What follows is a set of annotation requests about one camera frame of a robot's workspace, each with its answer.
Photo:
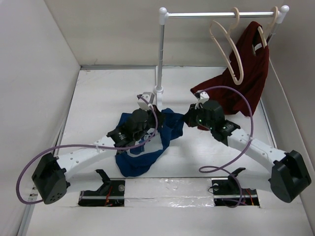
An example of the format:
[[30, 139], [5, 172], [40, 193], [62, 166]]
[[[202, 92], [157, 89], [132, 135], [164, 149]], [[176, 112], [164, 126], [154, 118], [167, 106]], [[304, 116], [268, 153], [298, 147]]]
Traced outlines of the blue printed t-shirt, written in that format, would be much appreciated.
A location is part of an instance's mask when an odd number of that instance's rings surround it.
[[125, 177], [137, 177], [146, 173], [169, 147], [170, 141], [183, 135], [183, 115], [170, 108], [161, 111], [165, 115], [162, 127], [143, 146], [127, 150], [115, 156], [116, 164]]

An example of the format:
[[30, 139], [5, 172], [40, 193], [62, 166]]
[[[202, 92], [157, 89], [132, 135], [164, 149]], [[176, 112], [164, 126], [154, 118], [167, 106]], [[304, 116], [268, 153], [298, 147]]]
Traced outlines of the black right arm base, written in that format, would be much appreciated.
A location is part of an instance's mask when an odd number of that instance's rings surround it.
[[208, 192], [213, 194], [215, 207], [255, 206], [259, 207], [256, 189], [239, 188], [236, 180], [228, 175], [226, 177], [212, 177]]

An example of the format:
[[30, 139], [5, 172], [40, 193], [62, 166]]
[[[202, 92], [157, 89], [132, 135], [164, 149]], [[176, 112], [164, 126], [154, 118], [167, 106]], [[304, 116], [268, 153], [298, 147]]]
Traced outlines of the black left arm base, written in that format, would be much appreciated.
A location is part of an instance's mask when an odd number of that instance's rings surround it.
[[124, 207], [125, 206], [125, 179], [110, 179], [104, 170], [95, 171], [102, 180], [97, 190], [80, 192], [78, 205], [81, 207]]

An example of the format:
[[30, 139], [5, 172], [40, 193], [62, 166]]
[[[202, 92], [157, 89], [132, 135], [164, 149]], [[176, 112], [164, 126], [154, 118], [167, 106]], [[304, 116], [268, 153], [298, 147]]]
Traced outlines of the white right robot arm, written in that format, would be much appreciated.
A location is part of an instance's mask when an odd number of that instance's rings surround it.
[[225, 118], [217, 101], [191, 104], [183, 120], [189, 127], [205, 128], [215, 140], [241, 151], [242, 155], [247, 155], [268, 171], [262, 176], [248, 172], [230, 178], [227, 187], [232, 193], [239, 193], [246, 186], [270, 191], [281, 201], [290, 203], [312, 183], [299, 152], [279, 150], [252, 138], [239, 125]]

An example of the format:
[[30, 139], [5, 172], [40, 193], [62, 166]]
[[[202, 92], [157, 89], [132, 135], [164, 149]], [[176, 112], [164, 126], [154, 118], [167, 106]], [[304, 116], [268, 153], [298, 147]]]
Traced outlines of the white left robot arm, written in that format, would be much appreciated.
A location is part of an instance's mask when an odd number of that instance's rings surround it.
[[32, 175], [43, 202], [49, 205], [60, 200], [71, 186], [71, 178], [82, 169], [105, 157], [140, 147], [139, 140], [151, 128], [160, 128], [164, 120], [164, 114], [154, 106], [149, 110], [137, 109], [123, 124], [92, 145], [79, 145], [78, 150], [60, 157], [51, 152], [44, 154]]

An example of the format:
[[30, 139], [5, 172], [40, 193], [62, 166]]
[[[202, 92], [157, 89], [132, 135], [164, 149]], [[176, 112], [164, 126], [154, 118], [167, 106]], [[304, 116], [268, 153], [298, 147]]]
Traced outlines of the dark red t-shirt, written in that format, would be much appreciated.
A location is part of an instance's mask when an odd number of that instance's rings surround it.
[[[229, 70], [226, 69], [222, 74], [191, 88], [191, 93], [195, 94], [199, 90], [215, 86], [231, 87], [247, 99], [254, 113], [265, 86], [269, 66], [269, 47], [258, 46], [262, 43], [259, 27], [261, 25], [258, 22], [250, 22], [236, 43], [244, 70], [240, 85], [234, 84]], [[245, 101], [237, 93], [225, 88], [212, 89], [207, 93], [210, 99], [220, 103], [225, 115], [234, 115], [238, 112], [246, 117], [250, 115]]]

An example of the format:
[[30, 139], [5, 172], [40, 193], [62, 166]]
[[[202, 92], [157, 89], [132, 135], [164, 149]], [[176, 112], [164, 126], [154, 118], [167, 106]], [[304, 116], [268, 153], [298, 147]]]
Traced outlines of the wooden hanger with shirt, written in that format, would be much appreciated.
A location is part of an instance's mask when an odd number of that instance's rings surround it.
[[274, 6], [271, 9], [271, 11], [273, 12], [273, 20], [267, 24], [267, 27], [265, 28], [265, 30], [263, 30], [263, 28], [261, 26], [259, 26], [257, 28], [257, 31], [258, 31], [260, 39], [261, 39], [261, 45], [263, 48], [265, 48], [267, 46], [267, 40], [266, 40], [267, 33], [272, 29], [272, 27], [276, 23], [278, 15], [279, 15], [279, 9], [277, 6]]

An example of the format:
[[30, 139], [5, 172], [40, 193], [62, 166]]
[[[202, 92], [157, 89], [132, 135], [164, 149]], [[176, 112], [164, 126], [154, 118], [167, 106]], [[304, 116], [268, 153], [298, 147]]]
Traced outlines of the white clothes rack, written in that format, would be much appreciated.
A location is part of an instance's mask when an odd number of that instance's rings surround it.
[[[267, 33], [266, 40], [267, 43], [272, 39], [272, 37], [276, 34], [277, 28], [283, 22], [286, 14], [289, 12], [290, 8], [287, 5], [281, 6], [279, 9], [279, 15], [276, 20], [276, 23], [272, 27], [272, 29]], [[273, 18], [273, 12], [270, 10], [269, 12], [240, 12], [238, 8], [233, 8], [230, 12], [206, 12], [206, 13], [169, 13], [165, 7], [161, 7], [159, 9], [159, 45], [158, 45], [158, 65], [156, 67], [156, 86], [154, 88], [154, 92], [156, 94], [156, 103], [158, 108], [162, 108], [162, 94], [164, 88], [162, 86], [162, 68], [163, 68], [163, 49], [164, 49], [164, 28], [167, 19], [178, 18], [178, 19], [202, 19], [202, 18], [234, 18], [236, 19], [235, 23], [231, 24], [228, 30], [225, 30], [222, 25], [218, 22], [214, 22], [214, 24], [218, 25], [224, 34], [225, 38], [229, 42], [238, 62], [240, 78], [237, 79], [235, 77], [235, 73], [231, 67], [231, 64], [228, 61], [226, 54], [224, 53], [222, 47], [218, 43], [218, 41], [212, 35], [212, 39], [216, 43], [218, 49], [220, 50], [226, 65], [228, 67], [229, 72], [233, 78], [235, 84], [239, 85], [243, 81], [244, 71], [242, 68], [242, 63], [240, 56], [236, 50], [236, 45], [231, 39], [230, 35], [232, 30], [238, 27], [241, 18]]]

